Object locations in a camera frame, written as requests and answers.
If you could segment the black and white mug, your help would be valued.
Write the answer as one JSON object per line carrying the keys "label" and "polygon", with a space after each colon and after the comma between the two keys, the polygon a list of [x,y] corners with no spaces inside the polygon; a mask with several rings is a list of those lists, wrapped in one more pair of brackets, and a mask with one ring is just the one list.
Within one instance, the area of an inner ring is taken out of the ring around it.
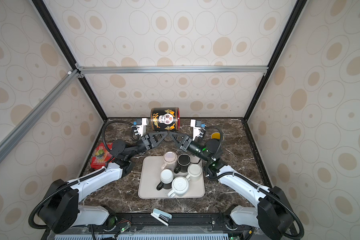
{"label": "black and white mug", "polygon": [[169,169],[162,170],[160,174],[160,182],[156,187],[157,191],[160,191],[162,189],[165,190],[171,189],[173,180],[174,180],[174,174],[171,170]]}

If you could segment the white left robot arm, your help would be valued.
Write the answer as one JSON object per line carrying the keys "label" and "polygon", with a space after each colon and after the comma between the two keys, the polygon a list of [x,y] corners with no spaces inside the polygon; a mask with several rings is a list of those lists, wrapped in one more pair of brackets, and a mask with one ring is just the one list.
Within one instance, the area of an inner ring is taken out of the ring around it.
{"label": "white left robot arm", "polygon": [[127,176],[135,166],[131,158],[154,149],[168,132],[148,133],[134,144],[115,140],[105,166],[80,178],[54,181],[46,195],[31,211],[28,224],[37,230],[50,229],[55,234],[73,226],[103,225],[110,216],[105,207],[85,207],[80,202],[103,186]]}

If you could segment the black skull mug red inside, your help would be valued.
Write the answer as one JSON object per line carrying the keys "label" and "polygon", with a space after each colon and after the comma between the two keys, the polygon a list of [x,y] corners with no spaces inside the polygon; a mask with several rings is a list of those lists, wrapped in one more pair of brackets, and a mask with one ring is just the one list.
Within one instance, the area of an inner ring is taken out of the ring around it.
{"label": "black skull mug red inside", "polygon": [[177,107],[152,108],[151,128],[154,132],[177,132],[180,125],[180,109]]}

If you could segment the blue butterfly mug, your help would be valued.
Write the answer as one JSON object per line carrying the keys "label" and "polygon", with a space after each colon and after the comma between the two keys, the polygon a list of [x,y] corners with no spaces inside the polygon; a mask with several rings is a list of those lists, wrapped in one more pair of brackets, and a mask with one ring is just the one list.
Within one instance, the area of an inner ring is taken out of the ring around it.
{"label": "blue butterfly mug", "polygon": [[211,134],[211,139],[220,140],[221,139],[221,134],[219,132],[212,133]]}

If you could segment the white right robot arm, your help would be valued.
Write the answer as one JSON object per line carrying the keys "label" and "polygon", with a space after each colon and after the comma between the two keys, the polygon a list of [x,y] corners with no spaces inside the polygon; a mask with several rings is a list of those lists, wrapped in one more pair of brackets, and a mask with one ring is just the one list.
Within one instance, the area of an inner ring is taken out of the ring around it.
{"label": "white right robot arm", "polygon": [[282,237],[292,240],[303,238],[303,223],[280,188],[258,184],[221,159],[223,133],[220,133],[219,139],[211,139],[204,145],[186,134],[167,132],[167,135],[178,149],[206,162],[203,172],[208,180],[230,187],[254,206],[255,222],[250,224],[252,227],[260,228],[272,240],[280,240]]}

